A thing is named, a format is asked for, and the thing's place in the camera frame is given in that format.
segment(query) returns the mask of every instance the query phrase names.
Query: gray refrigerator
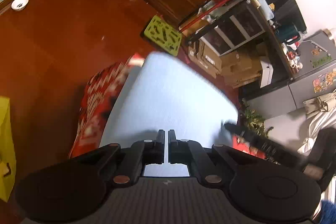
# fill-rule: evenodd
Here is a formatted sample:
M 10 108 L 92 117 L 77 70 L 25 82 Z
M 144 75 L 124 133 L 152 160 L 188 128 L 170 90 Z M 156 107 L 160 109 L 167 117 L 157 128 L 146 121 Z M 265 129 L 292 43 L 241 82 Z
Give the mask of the gray refrigerator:
M 303 107 L 303 101 L 336 89 L 336 45 L 328 31 L 307 38 L 299 47 L 303 68 L 289 85 L 248 100 L 265 119 Z

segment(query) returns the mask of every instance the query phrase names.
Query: black circular pad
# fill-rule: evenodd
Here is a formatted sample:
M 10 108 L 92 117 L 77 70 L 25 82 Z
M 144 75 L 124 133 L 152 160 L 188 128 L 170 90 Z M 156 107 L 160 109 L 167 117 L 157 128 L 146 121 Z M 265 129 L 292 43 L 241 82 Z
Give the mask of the black circular pad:
M 16 189 L 16 201 L 35 221 L 70 222 L 96 210 L 105 193 L 97 168 L 66 162 L 28 175 Z
M 298 222 L 310 218 L 321 191 L 308 176 L 263 162 L 239 166 L 230 196 L 241 210 L 261 222 Z

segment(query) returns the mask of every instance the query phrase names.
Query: green toy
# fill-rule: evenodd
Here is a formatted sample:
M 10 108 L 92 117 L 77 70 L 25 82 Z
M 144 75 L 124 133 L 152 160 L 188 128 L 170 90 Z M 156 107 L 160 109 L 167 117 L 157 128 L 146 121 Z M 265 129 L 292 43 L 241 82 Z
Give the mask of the green toy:
M 177 56 L 182 34 L 155 15 L 143 32 L 146 37 L 173 56 Z

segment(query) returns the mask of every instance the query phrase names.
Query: yellow bag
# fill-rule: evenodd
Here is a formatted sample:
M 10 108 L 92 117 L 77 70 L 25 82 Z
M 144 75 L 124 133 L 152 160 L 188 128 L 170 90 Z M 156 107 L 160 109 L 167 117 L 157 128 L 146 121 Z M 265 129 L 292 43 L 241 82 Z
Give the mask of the yellow bag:
M 8 201 L 14 186 L 16 159 L 11 131 L 9 98 L 0 96 L 0 199 Z

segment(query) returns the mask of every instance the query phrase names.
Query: copper screw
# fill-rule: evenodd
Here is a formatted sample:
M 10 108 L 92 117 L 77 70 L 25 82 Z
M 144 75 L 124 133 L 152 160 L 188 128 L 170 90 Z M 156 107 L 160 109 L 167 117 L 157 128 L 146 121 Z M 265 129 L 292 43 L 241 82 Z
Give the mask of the copper screw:
M 222 178 L 217 175 L 208 175 L 205 177 L 205 180 L 209 183 L 220 183 Z
M 125 184 L 130 181 L 128 176 L 118 175 L 113 178 L 113 181 L 117 184 Z

